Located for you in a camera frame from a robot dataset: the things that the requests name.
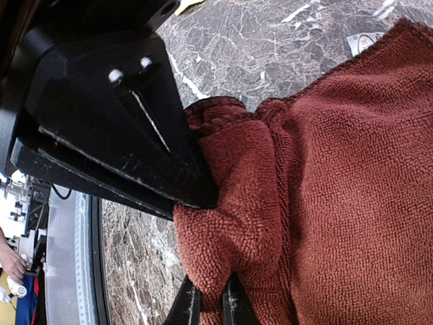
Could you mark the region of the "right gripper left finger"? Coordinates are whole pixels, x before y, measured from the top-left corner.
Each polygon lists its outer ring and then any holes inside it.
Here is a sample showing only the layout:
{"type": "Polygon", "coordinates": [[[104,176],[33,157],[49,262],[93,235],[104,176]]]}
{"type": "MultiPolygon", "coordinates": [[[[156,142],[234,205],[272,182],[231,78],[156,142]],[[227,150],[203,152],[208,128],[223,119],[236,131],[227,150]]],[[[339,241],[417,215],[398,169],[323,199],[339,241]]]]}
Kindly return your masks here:
{"type": "Polygon", "coordinates": [[[201,298],[200,290],[186,276],[163,325],[199,325],[201,298]]]}

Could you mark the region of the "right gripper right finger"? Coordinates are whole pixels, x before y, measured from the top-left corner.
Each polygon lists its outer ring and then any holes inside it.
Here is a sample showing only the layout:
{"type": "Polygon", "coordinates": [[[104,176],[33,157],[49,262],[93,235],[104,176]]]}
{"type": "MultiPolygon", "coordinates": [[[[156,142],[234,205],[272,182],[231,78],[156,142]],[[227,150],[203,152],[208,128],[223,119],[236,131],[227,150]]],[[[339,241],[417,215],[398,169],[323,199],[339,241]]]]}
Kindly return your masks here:
{"type": "Polygon", "coordinates": [[[225,325],[259,325],[239,276],[233,272],[223,291],[223,323],[225,325]]]}

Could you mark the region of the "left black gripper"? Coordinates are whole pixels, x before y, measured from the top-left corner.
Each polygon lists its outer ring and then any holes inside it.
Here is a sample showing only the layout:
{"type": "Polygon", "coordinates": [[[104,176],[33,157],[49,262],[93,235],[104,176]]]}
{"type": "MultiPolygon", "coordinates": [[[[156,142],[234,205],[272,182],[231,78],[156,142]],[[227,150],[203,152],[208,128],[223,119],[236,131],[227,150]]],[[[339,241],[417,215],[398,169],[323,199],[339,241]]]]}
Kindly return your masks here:
{"type": "Polygon", "coordinates": [[[178,8],[2,1],[1,174],[18,169],[166,220],[176,204],[214,209],[164,41],[150,34],[178,8]]]}

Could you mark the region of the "dark red towel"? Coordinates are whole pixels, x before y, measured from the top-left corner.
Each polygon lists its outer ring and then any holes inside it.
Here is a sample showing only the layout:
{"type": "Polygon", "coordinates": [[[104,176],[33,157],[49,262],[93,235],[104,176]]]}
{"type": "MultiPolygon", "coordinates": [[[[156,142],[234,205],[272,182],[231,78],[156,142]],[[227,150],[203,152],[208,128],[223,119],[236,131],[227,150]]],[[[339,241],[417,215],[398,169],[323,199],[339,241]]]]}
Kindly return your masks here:
{"type": "Polygon", "coordinates": [[[254,112],[192,104],[219,202],[173,215],[200,321],[237,273],[261,324],[432,323],[432,29],[399,20],[254,112]]]}

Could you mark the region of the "person hand beyond table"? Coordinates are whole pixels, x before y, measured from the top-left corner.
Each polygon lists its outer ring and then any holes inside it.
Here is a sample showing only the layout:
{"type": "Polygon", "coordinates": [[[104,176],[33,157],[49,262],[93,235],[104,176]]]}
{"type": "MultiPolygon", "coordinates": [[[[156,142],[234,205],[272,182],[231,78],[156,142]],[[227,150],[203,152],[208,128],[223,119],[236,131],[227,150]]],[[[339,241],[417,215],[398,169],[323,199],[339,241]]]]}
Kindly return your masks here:
{"type": "Polygon", "coordinates": [[[1,266],[7,275],[16,283],[22,284],[26,272],[25,260],[7,243],[7,238],[1,230],[1,266]]]}

